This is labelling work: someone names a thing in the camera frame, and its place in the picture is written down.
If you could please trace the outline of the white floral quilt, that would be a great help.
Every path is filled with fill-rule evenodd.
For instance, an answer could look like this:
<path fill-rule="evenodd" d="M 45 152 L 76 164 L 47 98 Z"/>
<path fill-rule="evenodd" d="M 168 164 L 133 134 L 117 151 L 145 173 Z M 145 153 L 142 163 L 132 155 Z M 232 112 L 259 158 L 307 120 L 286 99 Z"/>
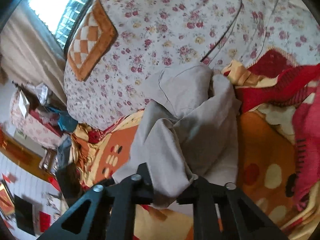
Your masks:
<path fill-rule="evenodd" d="M 142 82 L 168 67 L 246 66 L 276 47 L 299 64 L 319 63 L 319 25 L 290 0 L 100 0 L 117 39 L 85 81 L 66 65 L 67 110 L 107 129 L 143 109 Z"/>

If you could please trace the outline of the beige curtain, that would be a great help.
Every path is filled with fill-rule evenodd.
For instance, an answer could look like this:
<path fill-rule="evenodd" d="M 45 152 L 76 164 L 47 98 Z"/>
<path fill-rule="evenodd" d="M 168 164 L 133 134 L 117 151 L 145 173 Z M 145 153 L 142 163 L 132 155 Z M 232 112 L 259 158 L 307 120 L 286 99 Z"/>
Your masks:
<path fill-rule="evenodd" d="M 63 105 L 66 59 L 63 50 L 47 26 L 21 2 L 1 31 L 1 69 L 19 84 L 44 83 Z"/>

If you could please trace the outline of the dark blue grey garment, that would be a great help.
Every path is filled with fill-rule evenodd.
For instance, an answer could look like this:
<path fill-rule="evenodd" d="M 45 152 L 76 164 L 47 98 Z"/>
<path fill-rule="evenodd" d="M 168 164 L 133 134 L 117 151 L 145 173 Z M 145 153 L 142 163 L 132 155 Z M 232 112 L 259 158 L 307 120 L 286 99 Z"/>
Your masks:
<path fill-rule="evenodd" d="M 65 135 L 64 140 L 57 147 L 57 168 L 64 168 L 69 164 L 72 140 L 70 135 Z"/>

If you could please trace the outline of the orange checkered pillow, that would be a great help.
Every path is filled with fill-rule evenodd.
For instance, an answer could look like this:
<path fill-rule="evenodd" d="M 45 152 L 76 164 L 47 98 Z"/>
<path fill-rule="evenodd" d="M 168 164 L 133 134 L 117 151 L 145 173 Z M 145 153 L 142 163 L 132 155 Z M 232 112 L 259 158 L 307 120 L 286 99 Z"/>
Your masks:
<path fill-rule="evenodd" d="M 100 0 L 94 0 L 68 49 L 67 61 L 77 80 L 84 81 L 111 48 L 117 31 Z"/>

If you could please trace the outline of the orange red yellow blanket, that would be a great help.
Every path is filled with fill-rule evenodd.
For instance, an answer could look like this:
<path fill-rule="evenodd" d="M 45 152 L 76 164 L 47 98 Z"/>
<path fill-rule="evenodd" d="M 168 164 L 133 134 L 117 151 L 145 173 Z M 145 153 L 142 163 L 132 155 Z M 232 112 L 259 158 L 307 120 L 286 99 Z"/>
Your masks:
<path fill-rule="evenodd" d="M 236 116 L 236 186 L 289 239 L 308 239 L 319 224 L 319 65 L 298 66 L 269 50 L 249 68 L 232 61 L 219 70 L 240 102 Z M 129 159 L 144 110 L 122 118 L 94 139 L 78 125 L 69 161 L 87 187 Z M 192 206 L 137 205 L 134 239 L 192 239 Z"/>

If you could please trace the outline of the pink floral bedside box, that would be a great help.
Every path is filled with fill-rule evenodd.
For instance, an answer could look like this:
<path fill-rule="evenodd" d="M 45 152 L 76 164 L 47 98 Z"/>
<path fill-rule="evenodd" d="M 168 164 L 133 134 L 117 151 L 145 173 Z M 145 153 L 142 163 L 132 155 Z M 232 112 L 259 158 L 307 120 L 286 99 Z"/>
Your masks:
<path fill-rule="evenodd" d="M 12 95 L 10 100 L 10 121 L 11 123 L 27 137 L 31 138 L 34 142 L 40 144 L 45 148 L 55 149 L 61 142 L 61 138 L 54 132 L 50 131 L 36 118 L 27 114 L 26 117 L 18 106 L 20 99 L 20 91 Z"/>

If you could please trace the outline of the teal cloth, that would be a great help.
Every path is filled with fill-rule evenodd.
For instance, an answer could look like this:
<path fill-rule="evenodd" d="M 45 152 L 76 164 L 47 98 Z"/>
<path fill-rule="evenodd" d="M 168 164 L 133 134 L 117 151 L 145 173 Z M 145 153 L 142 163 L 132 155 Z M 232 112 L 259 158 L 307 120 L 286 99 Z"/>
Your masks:
<path fill-rule="evenodd" d="M 68 133 L 74 132 L 78 125 L 78 121 L 73 119 L 67 111 L 60 110 L 53 106 L 48 106 L 47 109 L 59 116 L 57 124 L 62 131 Z"/>

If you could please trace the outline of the beige grey jacket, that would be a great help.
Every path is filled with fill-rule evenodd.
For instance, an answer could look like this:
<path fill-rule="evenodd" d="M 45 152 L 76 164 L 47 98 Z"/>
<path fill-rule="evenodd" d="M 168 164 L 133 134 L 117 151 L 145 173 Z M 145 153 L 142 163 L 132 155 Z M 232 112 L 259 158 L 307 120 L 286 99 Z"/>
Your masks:
<path fill-rule="evenodd" d="M 116 183 L 145 163 L 153 205 L 165 208 L 199 177 L 217 185 L 236 181 L 240 102 L 221 71 L 193 63 L 165 68 L 142 91 L 149 103 L 128 161 L 113 174 Z"/>

